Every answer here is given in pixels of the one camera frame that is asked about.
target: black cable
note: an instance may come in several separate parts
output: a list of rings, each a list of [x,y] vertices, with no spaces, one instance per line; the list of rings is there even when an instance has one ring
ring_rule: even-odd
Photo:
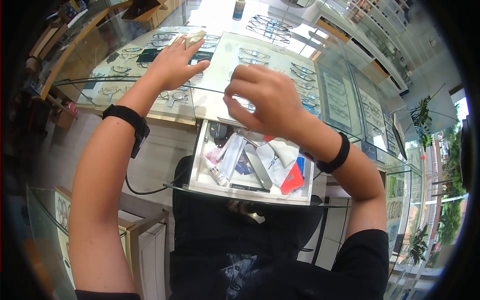
[[[322,174],[322,172],[320,172],[320,173],[318,173],[317,175],[315,175],[315,177],[312,179],[312,181],[314,181],[315,179],[317,179],[317,177],[319,177],[320,174]]]
[[[175,177],[175,179],[170,184],[176,182],[178,180],[178,178],[180,178],[180,176],[182,176],[183,173],[185,173],[186,170],[187,169],[183,170],[177,177]],[[164,190],[168,189],[168,187],[164,187],[164,188],[161,188],[160,190],[156,190],[156,191],[152,191],[152,192],[137,192],[137,191],[134,191],[132,189],[132,187],[130,186],[130,184],[128,183],[128,174],[125,174],[125,183],[127,183],[128,189],[132,193],[137,194],[137,195],[150,195],[150,194],[154,194],[156,192],[161,192],[161,191],[164,191]]]

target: white drawer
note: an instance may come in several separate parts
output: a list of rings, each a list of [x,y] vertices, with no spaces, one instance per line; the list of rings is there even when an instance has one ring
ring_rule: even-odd
[[[203,120],[202,126],[199,131],[199,137],[197,145],[195,146],[192,174],[189,181],[189,190],[196,192],[203,192],[207,194],[213,194],[218,196],[224,196],[228,198],[243,199],[248,201],[261,201],[279,204],[298,204],[309,205],[310,196],[312,195],[312,180],[314,163],[308,159],[305,159],[303,167],[303,176],[305,184],[301,192],[298,195],[282,195],[279,187],[273,185],[270,189],[270,193],[265,192],[253,192],[244,191],[240,189],[234,189],[229,186],[223,187],[215,183],[215,181],[207,173],[207,168],[202,162],[201,158],[204,154],[205,146],[209,143],[213,143],[213,137],[207,132],[208,121]],[[229,183],[236,183],[252,187],[261,187],[255,174],[241,175],[234,171],[234,175]]]

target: red card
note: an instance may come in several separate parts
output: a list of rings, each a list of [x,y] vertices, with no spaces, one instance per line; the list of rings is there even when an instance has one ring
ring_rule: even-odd
[[[286,195],[303,186],[304,184],[305,182],[303,181],[303,176],[301,175],[299,165],[295,163],[287,178],[285,178],[285,181],[282,183],[280,189],[282,194]]]
[[[274,136],[271,136],[271,135],[264,135],[264,141],[266,141],[267,143],[271,140],[275,139]]]

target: white bottle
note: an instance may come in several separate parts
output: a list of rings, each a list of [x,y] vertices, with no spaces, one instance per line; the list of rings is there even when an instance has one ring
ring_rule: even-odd
[[[227,186],[228,180],[222,176],[220,170],[205,156],[202,156],[202,161],[207,167],[207,172],[210,177],[219,185]]]
[[[240,21],[241,16],[243,15],[243,8],[245,7],[245,0],[235,1],[235,8],[233,9],[232,19],[235,21]]]

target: person's left hand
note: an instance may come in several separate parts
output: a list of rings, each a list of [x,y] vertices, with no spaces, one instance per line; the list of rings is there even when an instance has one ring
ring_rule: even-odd
[[[164,48],[148,67],[145,76],[158,83],[161,91],[171,91],[179,88],[195,74],[202,72],[210,65],[208,60],[199,61],[194,66],[188,65],[188,61],[200,49],[205,40],[201,39],[185,49],[185,43],[183,43],[185,36],[180,37],[170,47]]]

